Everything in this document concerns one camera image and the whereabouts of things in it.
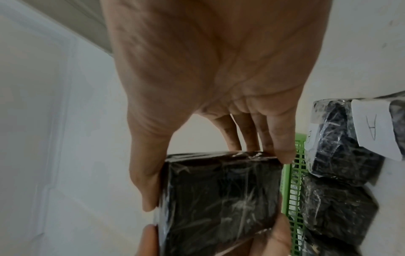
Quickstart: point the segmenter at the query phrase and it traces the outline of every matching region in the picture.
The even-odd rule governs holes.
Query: paper label
[[[310,150],[315,145],[316,135],[319,132],[319,124],[309,124],[308,132],[307,132],[307,140],[304,144],[305,150]]]
[[[389,112],[390,104],[390,99],[353,100],[351,108],[354,128],[360,146],[393,160],[402,161]]]

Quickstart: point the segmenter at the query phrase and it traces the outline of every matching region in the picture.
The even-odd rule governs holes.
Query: green crate
[[[291,224],[292,248],[291,256],[299,256],[302,246],[302,234],[304,231],[304,221],[299,209],[301,177],[307,172],[304,160],[304,143],[306,135],[295,135],[295,146],[297,155],[294,163],[285,165],[281,182],[281,193],[283,204],[281,211]]]

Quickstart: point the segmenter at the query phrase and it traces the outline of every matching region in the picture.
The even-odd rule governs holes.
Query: hand
[[[330,0],[101,0],[128,96],[130,177],[153,210],[173,133],[194,114],[231,151],[295,156],[295,112]]]
[[[269,234],[257,235],[225,256],[288,256],[290,251],[290,225],[287,217],[280,214]],[[159,256],[159,242],[155,226],[150,225],[143,230],[136,256]]]

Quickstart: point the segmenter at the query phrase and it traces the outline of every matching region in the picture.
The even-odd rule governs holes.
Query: white label
[[[353,100],[351,108],[354,128],[360,146],[393,160],[402,161],[389,112],[390,104],[389,99]]]
[[[310,150],[315,145],[316,135],[319,132],[319,124],[309,124],[308,133],[307,133],[307,140],[304,144],[305,150]]]

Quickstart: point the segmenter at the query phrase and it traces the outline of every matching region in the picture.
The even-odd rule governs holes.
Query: green plastic crate
[[[283,205],[281,208],[291,225],[292,248],[291,256],[299,256],[302,246],[302,234],[304,231],[304,221],[299,209],[301,177],[307,172],[304,160],[304,143],[306,135],[295,135],[295,146],[297,155],[294,163],[285,165],[281,182],[281,193],[283,195]]]

